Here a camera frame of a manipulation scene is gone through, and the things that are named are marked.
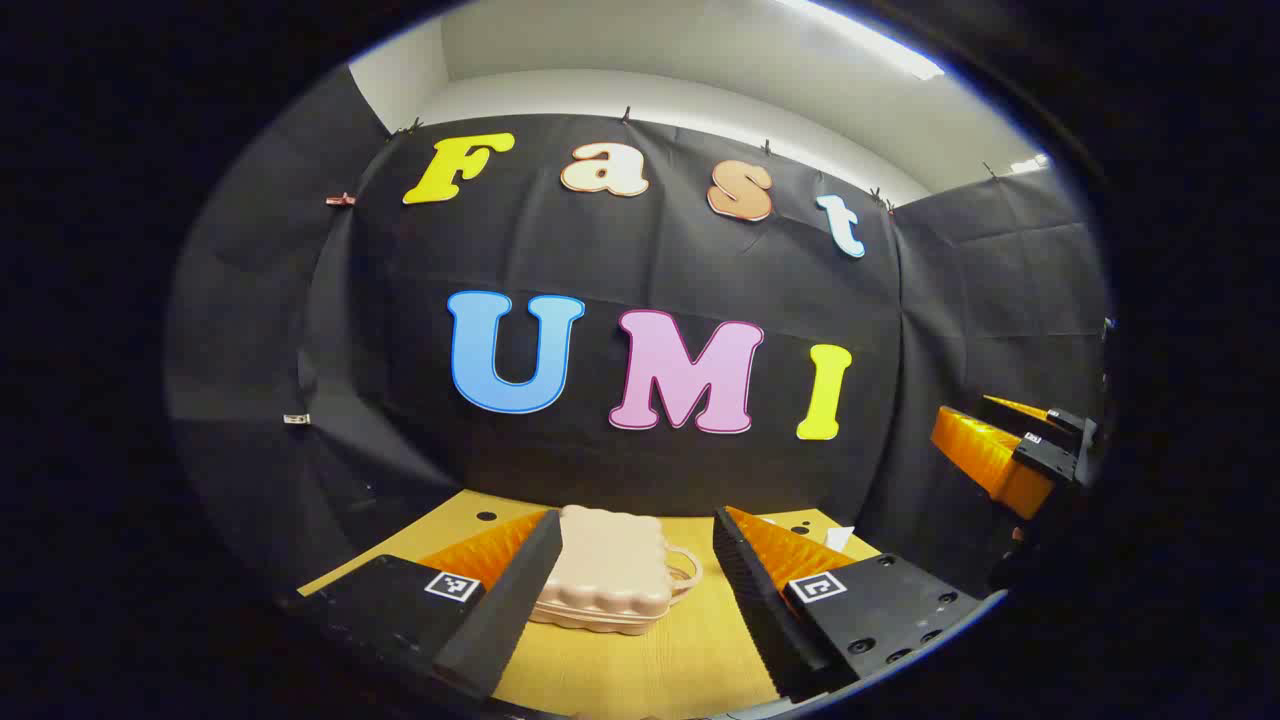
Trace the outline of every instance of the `white wall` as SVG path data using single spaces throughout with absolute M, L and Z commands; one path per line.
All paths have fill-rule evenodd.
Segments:
M 415 26 L 352 60 L 356 87 L 388 131 L 412 124 L 428 97 L 449 82 L 442 23 Z
M 394 85 L 394 78 L 389 78 L 389 83 Z M 650 74 L 530 70 L 477 77 L 443 86 L 408 115 L 410 122 L 420 115 L 422 124 L 543 113 L 622 117 L 627 105 L 631 105 L 631 117 L 639 120 L 678 126 L 754 146 L 764 145 L 768 138 L 769 149 L 778 155 L 868 192 L 879 187 L 881 196 L 893 205 L 931 195 L 915 178 L 879 155 L 800 115 L 708 85 Z

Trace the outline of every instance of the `ceiling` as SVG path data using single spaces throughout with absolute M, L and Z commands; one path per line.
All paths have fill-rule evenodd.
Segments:
M 920 81 L 774 0 L 477 0 L 443 20 L 449 79 L 602 69 L 776 105 L 941 192 L 1039 150 L 954 74 Z

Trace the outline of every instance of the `pink letter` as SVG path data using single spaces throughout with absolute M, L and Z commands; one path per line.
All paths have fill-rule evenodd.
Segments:
M 618 325 L 631 336 L 631 357 L 622 405 L 609 413 L 609 424 L 623 430 L 646 430 L 658 424 L 650 405 L 658 386 L 662 406 L 675 428 L 684 427 L 704 393 L 707 409 L 694 419 L 705 433 L 746 432 L 746 391 L 751 383 L 751 356 L 764 342 L 764 331 L 750 323 L 721 323 L 696 361 L 680 337 L 676 320 L 657 310 L 628 310 Z

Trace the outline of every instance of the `wooden table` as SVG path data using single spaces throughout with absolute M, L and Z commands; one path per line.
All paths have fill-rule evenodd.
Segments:
M 547 506 L 462 491 L 416 523 L 349 562 L 298 588 L 310 594 L 378 555 L 419 560 L 454 542 Z M 480 520 L 479 512 L 497 520 Z M 818 510 L 762 515 L 783 528 L 808 528 L 823 542 L 837 524 Z M 663 518 L 668 542 L 703 564 L 703 582 L 649 633 L 637 637 L 568 630 L 529 623 L 494 697 L 593 720 L 704 717 L 778 698 L 733 592 L 712 551 L 712 518 Z M 865 560 L 878 551 L 858 537 L 845 555 Z M 686 560 L 672 556 L 673 564 Z

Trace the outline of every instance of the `beige lunch box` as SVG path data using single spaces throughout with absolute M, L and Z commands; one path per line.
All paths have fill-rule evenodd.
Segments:
M 567 505 L 561 538 L 535 623 L 643 635 L 703 578 L 698 557 L 667 544 L 657 518 Z M 668 566 L 668 552 L 687 557 L 694 574 Z

